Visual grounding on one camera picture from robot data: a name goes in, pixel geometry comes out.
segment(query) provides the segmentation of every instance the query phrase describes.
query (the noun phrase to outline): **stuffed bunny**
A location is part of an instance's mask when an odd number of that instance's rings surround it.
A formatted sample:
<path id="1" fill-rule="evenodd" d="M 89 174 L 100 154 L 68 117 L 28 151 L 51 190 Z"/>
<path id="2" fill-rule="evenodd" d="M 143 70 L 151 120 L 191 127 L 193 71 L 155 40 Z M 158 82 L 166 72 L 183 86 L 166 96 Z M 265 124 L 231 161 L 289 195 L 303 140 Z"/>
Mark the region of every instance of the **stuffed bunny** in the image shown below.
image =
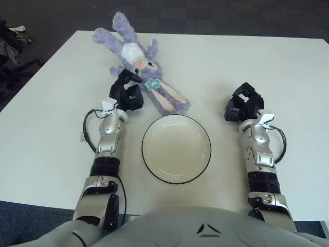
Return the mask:
<path id="1" fill-rule="evenodd" d="M 153 39 L 146 51 L 129 21 L 120 12 L 114 16 L 112 27 L 123 37 L 124 42 L 104 28 L 96 29 L 92 35 L 95 43 L 102 44 L 112 51 L 124 65 L 111 67 L 111 74 L 117 76 L 124 68 L 136 73 L 143 79 L 142 88 L 147 90 L 162 115 L 186 111 L 189 108 L 188 101 L 162 79 L 162 68 L 155 61 L 158 51 L 157 41 Z"/>

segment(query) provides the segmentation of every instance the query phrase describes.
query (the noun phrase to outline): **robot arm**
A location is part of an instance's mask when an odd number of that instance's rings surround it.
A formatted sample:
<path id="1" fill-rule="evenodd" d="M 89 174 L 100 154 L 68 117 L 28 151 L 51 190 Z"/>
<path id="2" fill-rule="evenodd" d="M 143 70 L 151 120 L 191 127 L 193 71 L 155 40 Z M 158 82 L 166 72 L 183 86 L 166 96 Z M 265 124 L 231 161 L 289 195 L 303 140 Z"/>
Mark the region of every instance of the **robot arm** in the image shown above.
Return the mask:
<path id="1" fill-rule="evenodd" d="M 249 99 L 244 102 L 240 94 Z M 274 119 L 274 113 L 264 110 L 263 98 L 246 82 L 229 100 L 225 119 L 243 121 L 239 126 L 240 141 L 250 189 L 248 202 L 253 208 L 248 215 L 296 233 L 286 199 L 280 192 L 275 161 L 269 148 L 267 131 L 271 129 L 269 123 Z"/>
<path id="2" fill-rule="evenodd" d="M 112 85 L 109 98 L 103 104 L 100 141 L 97 149 L 86 133 L 85 139 L 95 150 L 90 176 L 86 179 L 72 221 L 68 221 L 38 240 L 23 246 L 86 247 L 118 228 L 119 197 L 118 172 L 121 160 L 120 133 L 128 120 L 127 110 L 143 106 L 140 87 L 124 88 L 130 81 L 141 83 L 135 74 L 124 69 Z"/>

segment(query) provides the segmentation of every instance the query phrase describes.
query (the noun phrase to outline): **teal flower decoration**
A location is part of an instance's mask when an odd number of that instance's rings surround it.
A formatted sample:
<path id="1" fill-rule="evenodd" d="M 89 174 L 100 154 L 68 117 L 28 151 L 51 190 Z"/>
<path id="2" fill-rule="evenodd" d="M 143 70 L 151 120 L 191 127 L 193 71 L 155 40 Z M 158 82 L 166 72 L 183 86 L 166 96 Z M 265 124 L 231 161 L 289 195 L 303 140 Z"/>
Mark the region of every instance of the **teal flower decoration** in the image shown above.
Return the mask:
<path id="1" fill-rule="evenodd" d="M 144 85 L 147 87 L 147 89 L 149 91 L 151 91 L 153 89 L 159 89 L 160 88 L 160 80 L 149 77 L 147 79 L 147 81 L 144 83 Z"/>

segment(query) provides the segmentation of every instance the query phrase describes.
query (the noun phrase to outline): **black cable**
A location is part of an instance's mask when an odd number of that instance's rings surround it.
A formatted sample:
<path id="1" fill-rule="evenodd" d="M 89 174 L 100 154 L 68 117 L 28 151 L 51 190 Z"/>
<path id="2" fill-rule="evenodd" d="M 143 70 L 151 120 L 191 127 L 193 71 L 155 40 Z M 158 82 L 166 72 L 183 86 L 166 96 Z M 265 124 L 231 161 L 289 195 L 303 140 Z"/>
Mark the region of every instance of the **black cable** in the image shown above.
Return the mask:
<path id="1" fill-rule="evenodd" d="M 270 125 L 270 128 L 266 128 L 263 126 L 264 129 L 267 129 L 267 130 L 277 130 L 281 137 L 282 137 L 282 142 L 283 142 L 283 150 L 282 150 L 282 153 L 280 154 L 280 156 L 274 161 L 274 164 L 277 164 L 278 162 L 280 162 L 284 156 L 284 154 L 286 153 L 286 150 L 287 150 L 287 138 L 285 136 L 285 134 L 283 133 L 283 131 L 275 126 L 272 126 Z"/>
<path id="2" fill-rule="evenodd" d="M 86 142 L 89 144 L 90 148 L 93 150 L 94 153 L 96 153 L 96 148 L 94 147 L 93 143 L 89 139 L 89 135 L 88 135 L 87 128 L 86 128 L 87 119 L 88 119 L 88 117 L 92 113 L 95 113 L 96 117 L 98 117 L 100 119 L 103 119 L 103 118 L 106 118 L 107 117 L 107 115 L 104 116 L 104 117 L 99 117 L 96 112 L 102 112 L 102 110 L 95 110 L 95 109 L 90 110 L 86 114 L 86 116 L 84 117 L 84 119 L 83 119 L 83 125 L 82 125 L 83 136 L 84 136 Z M 124 189 L 124 186 L 123 186 L 123 182 L 122 182 L 122 180 L 121 180 L 121 178 L 120 178 L 119 175 L 118 175 L 118 179 L 119 179 L 120 184 L 122 186 L 123 195 L 124 195 L 124 213 L 123 213 L 123 219 L 122 219 L 122 223 L 121 223 L 121 226 L 122 226 L 124 224 L 126 210 L 127 210 L 127 197 L 126 197 L 126 194 L 125 194 L 125 189 Z"/>
<path id="3" fill-rule="evenodd" d="M 124 220 L 125 220 L 125 213 L 126 213 L 126 210 L 127 210 L 127 197 L 125 195 L 125 190 L 124 190 L 123 182 L 122 182 L 121 178 L 119 177 L 119 175 L 118 175 L 118 179 L 119 179 L 119 181 L 121 183 L 122 190 L 123 190 L 123 196 L 124 196 L 124 212 L 123 212 L 123 219 L 122 219 L 122 223 L 121 223 L 121 226 L 123 226 Z"/>

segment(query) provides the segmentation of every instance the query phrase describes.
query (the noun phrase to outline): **triangle logo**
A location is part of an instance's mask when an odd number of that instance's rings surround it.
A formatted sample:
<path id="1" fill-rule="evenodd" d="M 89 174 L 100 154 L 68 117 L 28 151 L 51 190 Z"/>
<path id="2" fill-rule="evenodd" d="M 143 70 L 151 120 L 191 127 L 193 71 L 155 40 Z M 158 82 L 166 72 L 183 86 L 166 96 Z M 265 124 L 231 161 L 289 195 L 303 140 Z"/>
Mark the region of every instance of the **triangle logo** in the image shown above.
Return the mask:
<path id="1" fill-rule="evenodd" d="M 197 234 L 200 237 L 220 237 L 221 236 L 221 232 L 218 231 L 216 228 L 214 228 L 213 226 L 211 226 L 210 224 L 202 224 L 199 228 L 199 230 L 197 231 Z"/>

